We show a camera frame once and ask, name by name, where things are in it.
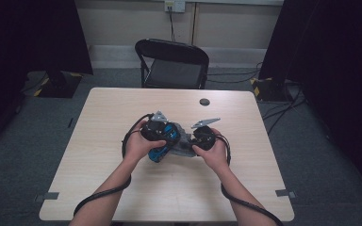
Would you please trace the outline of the grey tape strip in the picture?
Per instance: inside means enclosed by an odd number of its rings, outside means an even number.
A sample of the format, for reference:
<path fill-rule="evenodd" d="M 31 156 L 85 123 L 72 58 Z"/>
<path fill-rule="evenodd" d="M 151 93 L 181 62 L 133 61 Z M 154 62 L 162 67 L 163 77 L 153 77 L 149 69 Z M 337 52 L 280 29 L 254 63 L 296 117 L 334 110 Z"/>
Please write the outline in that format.
<path fill-rule="evenodd" d="M 56 200 L 58 198 L 58 192 L 46 192 L 44 194 L 39 194 L 35 197 L 35 202 L 44 202 L 45 200 Z"/>
<path fill-rule="evenodd" d="M 287 189 L 278 189 L 275 190 L 277 197 L 289 197 L 290 199 L 295 199 L 297 197 L 296 192 L 288 191 Z"/>

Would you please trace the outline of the person's left hand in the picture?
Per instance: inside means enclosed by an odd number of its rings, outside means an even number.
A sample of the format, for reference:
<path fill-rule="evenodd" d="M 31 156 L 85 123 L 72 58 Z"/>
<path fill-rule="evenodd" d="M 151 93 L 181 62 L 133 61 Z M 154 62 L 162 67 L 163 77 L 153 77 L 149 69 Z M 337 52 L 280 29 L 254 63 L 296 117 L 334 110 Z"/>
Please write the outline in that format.
<path fill-rule="evenodd" d="M 150 141 L 144 138 L 140 130 L 145 123 L 146 121 L 142 120 L 132 129 L 125 143 L 124 162 L 136 165 L 150 150 L 166 144 L 165 140 Z"/>

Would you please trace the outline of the grey cloth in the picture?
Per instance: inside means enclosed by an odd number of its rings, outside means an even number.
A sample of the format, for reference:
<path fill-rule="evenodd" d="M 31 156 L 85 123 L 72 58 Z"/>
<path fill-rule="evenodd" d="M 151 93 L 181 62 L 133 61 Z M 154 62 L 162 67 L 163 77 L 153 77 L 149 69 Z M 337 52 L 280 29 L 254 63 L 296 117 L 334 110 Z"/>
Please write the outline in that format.
<path fill-rule="evenodd" d="M 171 147 L 170 153 L 185 157 L 194 157 L 197 153 L 193 150 L 192 146 L 196 144 L 197 139 L 193 138 L 191 134 L 182 133 L 179 140 Z"/>

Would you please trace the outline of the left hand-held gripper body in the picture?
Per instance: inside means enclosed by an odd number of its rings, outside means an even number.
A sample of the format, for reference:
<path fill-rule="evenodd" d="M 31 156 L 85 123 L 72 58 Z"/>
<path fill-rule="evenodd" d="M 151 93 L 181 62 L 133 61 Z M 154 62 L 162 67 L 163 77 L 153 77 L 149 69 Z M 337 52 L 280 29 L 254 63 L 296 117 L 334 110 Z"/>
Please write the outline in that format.
<path fill-rule="evenodd" d="M 164 129 L 168 122 L 164 114 L 158 110 L 149 116 L 148 122 L 142 126 L 140 132 L 149 141 L 168 140 L 164 135 Z"/>

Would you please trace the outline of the black folding chair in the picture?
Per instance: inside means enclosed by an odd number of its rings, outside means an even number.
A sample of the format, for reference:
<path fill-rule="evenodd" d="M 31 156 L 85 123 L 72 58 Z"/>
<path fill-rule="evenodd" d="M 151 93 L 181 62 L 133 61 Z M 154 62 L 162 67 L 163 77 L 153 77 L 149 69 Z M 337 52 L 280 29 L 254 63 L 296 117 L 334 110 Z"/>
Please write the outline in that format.
<path fill-rule="evenodd" d="M 194 45 L 158 39 L 139 40 L 141 86 L 155 89 L 204 89 L 209 57 Z"/>

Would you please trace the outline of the black stand base striped tape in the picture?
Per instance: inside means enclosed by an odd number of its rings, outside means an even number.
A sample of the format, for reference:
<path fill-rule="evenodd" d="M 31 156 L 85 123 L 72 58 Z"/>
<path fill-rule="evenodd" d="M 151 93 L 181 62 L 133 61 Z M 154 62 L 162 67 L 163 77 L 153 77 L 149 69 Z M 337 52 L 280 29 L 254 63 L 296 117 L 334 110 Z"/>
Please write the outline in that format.
<path fill-rule="evenodd" d="M 35 97 L 42 98 L 72 98 L 82 79 L 79 73 L 63 71 L 48 71 L 40 87 L 35 91 Z"/>
<path fill-rule="evenodd" d="M 262 102 L 291 102 L 292 96 L 285 81 L 273 78 L 250 80 L 253 93 L 258 101 Z"/>

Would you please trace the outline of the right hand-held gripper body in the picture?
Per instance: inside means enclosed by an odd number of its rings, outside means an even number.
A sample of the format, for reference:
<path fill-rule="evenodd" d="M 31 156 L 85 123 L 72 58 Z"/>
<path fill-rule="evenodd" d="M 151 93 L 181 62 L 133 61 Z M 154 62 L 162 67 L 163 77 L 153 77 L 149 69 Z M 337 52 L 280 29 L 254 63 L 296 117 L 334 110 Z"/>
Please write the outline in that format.
<path fill-rule="evenodd" d="M 219 120 L 220 118 L 214 118 L 201 120 L 194 123 L 191 126 L 193 129 L 194 138 L 190 141 L 190 143 L 205 151 L 210 150 L 216 141 L 216 134 L 211 130 L 209 124 Z"/>

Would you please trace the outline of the person's right hand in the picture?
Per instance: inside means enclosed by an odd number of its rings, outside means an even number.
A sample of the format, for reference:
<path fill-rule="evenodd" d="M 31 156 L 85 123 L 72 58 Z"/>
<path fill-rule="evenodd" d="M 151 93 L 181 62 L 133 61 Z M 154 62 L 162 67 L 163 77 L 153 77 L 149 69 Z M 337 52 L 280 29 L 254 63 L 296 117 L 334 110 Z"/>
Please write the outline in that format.
<path fill-rule="evenodd" d="M 205 151 L 196 145 L 193 145 L 192 149 L 204 159 L 206 164 L 215 173 L 220 173 L 229 169 L 226 160 L 226 147 L 223 141 L 216 139 L 213 147 L 208 151 Z"/>

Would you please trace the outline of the dark curtain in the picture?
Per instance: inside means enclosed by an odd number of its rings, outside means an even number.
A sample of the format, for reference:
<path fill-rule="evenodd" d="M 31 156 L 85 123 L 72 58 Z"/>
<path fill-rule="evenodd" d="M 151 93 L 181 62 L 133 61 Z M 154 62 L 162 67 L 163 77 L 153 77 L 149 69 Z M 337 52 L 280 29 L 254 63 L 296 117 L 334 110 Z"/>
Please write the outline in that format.
<path fill-rule="evenodd" d="M 259 76 L 301 83 L 362 175 L 362 0 L 284 0 Z"/>
<path fill-rule="evenodd" d="M 35 71 L 92 73 L 75 0 L 0 0 L 0 131 Z"/>

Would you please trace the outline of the blue toy car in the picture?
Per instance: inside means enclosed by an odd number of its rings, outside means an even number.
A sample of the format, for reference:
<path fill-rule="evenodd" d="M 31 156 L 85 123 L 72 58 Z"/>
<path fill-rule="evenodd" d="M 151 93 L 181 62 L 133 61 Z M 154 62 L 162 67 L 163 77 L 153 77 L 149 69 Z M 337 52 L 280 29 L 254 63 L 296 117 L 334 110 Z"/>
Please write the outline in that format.
<path fill-rule="evenodd" d="M 164 146 L 154 148 L 148 153 L 148 156 L 152 161 L 159 163 L 162 158 L 170 151 L 172 146 L 167 144 L 167 140 L 165 141 L 166 144 Z"/>

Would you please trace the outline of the white wall socket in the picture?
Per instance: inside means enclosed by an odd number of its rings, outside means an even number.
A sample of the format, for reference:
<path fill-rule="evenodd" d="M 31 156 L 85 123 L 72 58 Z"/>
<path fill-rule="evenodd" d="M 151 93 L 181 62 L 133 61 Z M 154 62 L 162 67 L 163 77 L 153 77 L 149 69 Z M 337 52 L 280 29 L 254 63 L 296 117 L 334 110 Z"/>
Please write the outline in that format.
<path fill-rule="evenodd" d="M 165 0 L 164 10 L 166 12 L 184 13 L 186 11 L 185 0 Z"/>

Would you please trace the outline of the vertical wall conduit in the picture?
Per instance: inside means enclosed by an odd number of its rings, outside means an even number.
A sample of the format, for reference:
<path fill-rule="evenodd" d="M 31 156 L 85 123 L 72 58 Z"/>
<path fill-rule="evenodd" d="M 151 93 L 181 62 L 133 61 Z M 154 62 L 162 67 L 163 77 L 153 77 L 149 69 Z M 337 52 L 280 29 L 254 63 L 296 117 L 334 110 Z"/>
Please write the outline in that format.
<path fill-rule="evenodd" d="M 199 4 L 198 3 L 191 3 L 191 21 L 190 21 L 190 37 L 189 43 L 195 44 L 195 30 L 197 25 L 197 18 L 199 14 Z"/>

